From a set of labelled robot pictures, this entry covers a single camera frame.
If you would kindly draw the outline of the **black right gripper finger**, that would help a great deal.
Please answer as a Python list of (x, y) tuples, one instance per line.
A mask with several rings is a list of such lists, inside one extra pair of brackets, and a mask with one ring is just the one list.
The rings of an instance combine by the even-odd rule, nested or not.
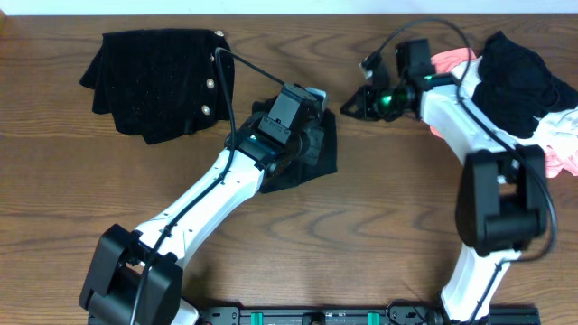
[(361, 118), (359, 106), (356, 101), (348, 101), (340, 107), (340, 113), (352, 118)]
[(346, 106), (363, 106), (365, 103), (365, 96), (366, 96), (367, 86), (363, 85), (358, 88), (358, 90), (352, 95), (350, 99), (347, 100), (345, 103)]

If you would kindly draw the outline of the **black polo shirt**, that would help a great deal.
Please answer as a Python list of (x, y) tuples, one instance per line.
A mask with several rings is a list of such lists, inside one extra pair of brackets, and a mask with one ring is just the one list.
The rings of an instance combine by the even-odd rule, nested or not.
[(256, 101), (252, 117), (251, 152), (260, 154), (264, 168), (260, 193), (291, 189), (338, 170), (336, 116), (323, 97)]

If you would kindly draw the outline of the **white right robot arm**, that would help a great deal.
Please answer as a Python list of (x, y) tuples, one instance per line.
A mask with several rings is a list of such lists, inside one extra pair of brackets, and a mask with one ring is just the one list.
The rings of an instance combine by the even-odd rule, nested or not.
[(400, 82), (393, 87), (374, 51), (360, 63), (367, 84), (340, 109), (359, 120), (392, 122), (406, 113), (436, 129), (462, 165), (455, 208), (461, 251), (438, 306), (391, 303), (392, 324), (537, 324), (537, 308), (493, 306), (506, 271), (525, 262), (531, 241), (555, 225), (545, 185), (545, 155), (498, 128), (468, 99), (462, 78), (439, 73), (427, 40), (396, 46)]

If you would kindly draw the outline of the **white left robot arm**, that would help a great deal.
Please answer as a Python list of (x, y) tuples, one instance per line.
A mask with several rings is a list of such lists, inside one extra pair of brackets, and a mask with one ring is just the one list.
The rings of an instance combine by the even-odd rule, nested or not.
[(210, 169), (171, 206), (129, 231), (98, 240), (79, 306), (90, 324), (197, 324), (182, 297), (183, 271), (201, 244), (262, 185), (297, 163), (316, 164), (327, 95), (284, 84), (271, 109), (256, 112), (226, 140)]

